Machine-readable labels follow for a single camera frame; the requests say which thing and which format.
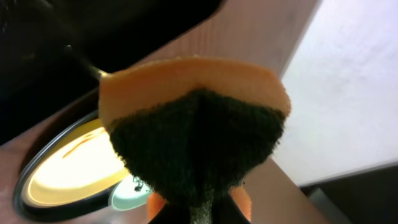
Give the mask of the orange green sponge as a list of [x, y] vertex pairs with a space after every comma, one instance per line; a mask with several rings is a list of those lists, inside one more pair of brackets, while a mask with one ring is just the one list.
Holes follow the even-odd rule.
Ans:
[[245, 223], [230, 191], [290, 114], [279, 78], [236, 60], [157, 60], [99, 77], [99, 118], [128, 171], [165, 204], [154, 223]]

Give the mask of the yellow plate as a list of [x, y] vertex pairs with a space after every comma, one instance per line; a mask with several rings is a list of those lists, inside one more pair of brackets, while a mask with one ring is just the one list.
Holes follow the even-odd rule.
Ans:
[[99, 119], [73, 128], [39, 162], [22, 188], [34, 207], [77, 202], [117, 184], [129, 172], [114, 153]]

